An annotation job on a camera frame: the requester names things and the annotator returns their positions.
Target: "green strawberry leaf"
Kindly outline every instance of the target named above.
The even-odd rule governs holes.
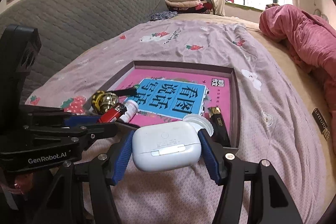
[[[63,104],[60,106],[60,108],[66,108],[74,101],[73,98],[69,98],[68,100],[64,101]]]

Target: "black tag with gold letters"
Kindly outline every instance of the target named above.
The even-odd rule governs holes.
[[[321,134],[323,134],[324,138],[326,140],[328,140],[328,138],[330,137],[330,132],[329,132],[329,129],[328,129],[328,125],[326,123],[326,121],[324,120],[321,112],[319,111],[318,108],[315,108],[313,113],[312,113],[320,131],[321,131]]]

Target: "beige bed sheet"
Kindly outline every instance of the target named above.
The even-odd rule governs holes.
[[[207,22],[216,22],[222,24],[242,23],[246,26],[247,31],[257,39],[263,46],[270,52],[273,58],[277,61],[280,68],[289,78],[301,99],[306,105],[310,113],[315,108],[318,108],[325,118],[327,124],[330,126],[330,114],[328,112],[327,103],[323,96],[323,89],[319,86],[312,77],[304,73],[287,54],[287,49],[279,44],[272,42],[271,39],[262,34],[259,29],[259,24],[242,20],[234,17],[221,17],[215,15],[203,15],[203,14],[180,14],[174,19],[177,20],[202,20]],[[336,193],[336,156],[333,153],[332,141],[329,138],[327,141],[323,135],[320,134],[320,130],[315,124],[316,134],[319,135],[322,144],[323,152],[325,155],[325,165],[327,169],[326,180],[326,192],[324,208],[325,210],[331,203]]]

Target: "stack of folded blankets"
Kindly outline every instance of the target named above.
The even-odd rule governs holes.
[[[180,13],[212,13],[212,3],[209,0],[165,0],[169,11]]]

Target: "window sill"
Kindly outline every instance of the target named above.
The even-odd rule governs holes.
[[[240,4],[236,4],[236,3],[232,3],[232,2],[225,2],[225,5],[231,6],[231,7],[237,7],[243,10],[252,10],[255,12],[260,12],[262,13],[264,10],[260,10],[254,7],[249,7],[249,6],[245,6],[245,5],[240,5]]]

